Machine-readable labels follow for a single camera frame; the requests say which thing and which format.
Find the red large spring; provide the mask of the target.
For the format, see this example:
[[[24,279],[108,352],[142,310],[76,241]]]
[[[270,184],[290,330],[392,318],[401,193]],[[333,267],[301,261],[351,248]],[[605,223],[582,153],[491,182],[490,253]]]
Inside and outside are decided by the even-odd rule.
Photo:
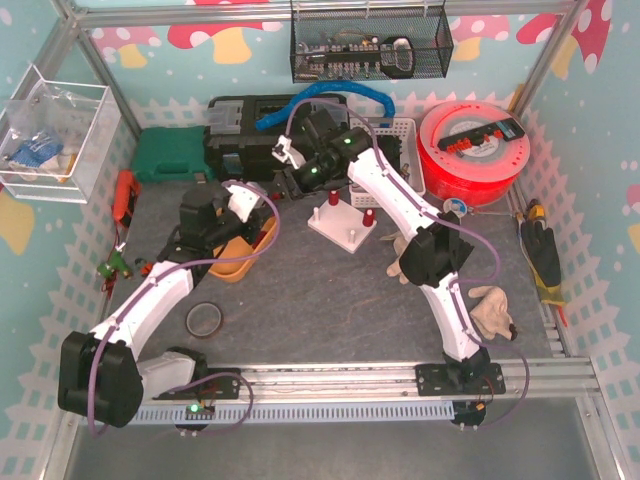
[[[372,228],[376,224],[375,210],[367,209],[362,218],[362,225],[366,228]]]

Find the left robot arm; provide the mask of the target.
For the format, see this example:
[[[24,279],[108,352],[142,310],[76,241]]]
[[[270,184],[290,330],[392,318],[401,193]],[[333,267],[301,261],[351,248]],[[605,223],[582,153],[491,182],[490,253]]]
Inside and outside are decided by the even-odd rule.
[[[146,342],[171,310],[204,279],[227,264],[232,240],[253,243],[279,212],[255,183],[214,181],[182,197],[179,222],[150,273],[106,320],[87,333],[71,332],[60,351],[57,405],[89,425],[121,428],[141,404],[169,392],[197,392],[219,379],[204,355],[172,347],[147,361]]]

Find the beige work glove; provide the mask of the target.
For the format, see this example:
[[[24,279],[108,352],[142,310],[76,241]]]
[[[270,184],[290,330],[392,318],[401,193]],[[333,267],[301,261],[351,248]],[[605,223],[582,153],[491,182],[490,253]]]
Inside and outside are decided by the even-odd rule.
[[[395,260],[387,267],[386,274],[389,277],[396,277],[402,285],[408,284],[409,280],[402,272],[400,266],[400,259],[408,245],[408,241],[405,239],[401,232],[395,232],[393,234],[385,235],[381,238],[381,241],[391,242],[396,255]]]

